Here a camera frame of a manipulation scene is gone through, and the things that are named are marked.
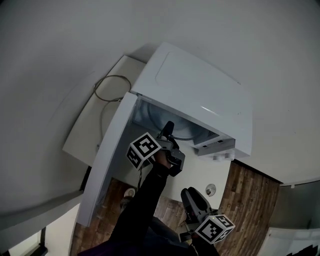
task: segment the black sleeve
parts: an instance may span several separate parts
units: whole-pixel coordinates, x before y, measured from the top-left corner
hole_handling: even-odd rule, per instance
[[[195,247],[197,255],[199,256],[219,256],[219,253],[217,252],[215,246],[213,244],[209,244],[201,237],[192,239],[192,245]]]
[[[164,190],[169,169],[155,163],[141,188],[120,214],[110,241],[129,241],[141,244]]]

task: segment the white wall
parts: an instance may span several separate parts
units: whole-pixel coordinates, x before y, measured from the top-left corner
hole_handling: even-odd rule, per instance
[[[319,197],[314,207],[310,228],[314,229],[318,227],[320,227],[320,198]]]
[[[74,190],[63,142],[94,81],[162,41],[253,96],[243,161],[283,182],[320,176],[320,9],[313,0],[6,0],[0,6],[1,213]]]
[[[48,249],[47,256],[69,255],[79,205],[77,204],[46,227],[45,247]]]
[[[9,249],[10,256],[25,256],[37,248],[40,243],[41,231],[33,234],[26,240]]]
[[[308,246],[320,247],[320,229],[282,229],[270,227],[257,256],[286,256]]]
[[[47,209],[44,212],[40,212],[38,215],[30,217],[24,221],[19,222],[16,225],[11,225],[7,228],[0,230],[0,254],[6,252],[10,248],[16,246],[25,239],[31,237],[44,227],[60,218],[70,209],[74,208],[81,202],[81,195],[78,192],[78,196],[72,199],[64,201],[65,198],[60,198],[61,202],[53,202],[51,205],[56,204],[54,207]]]

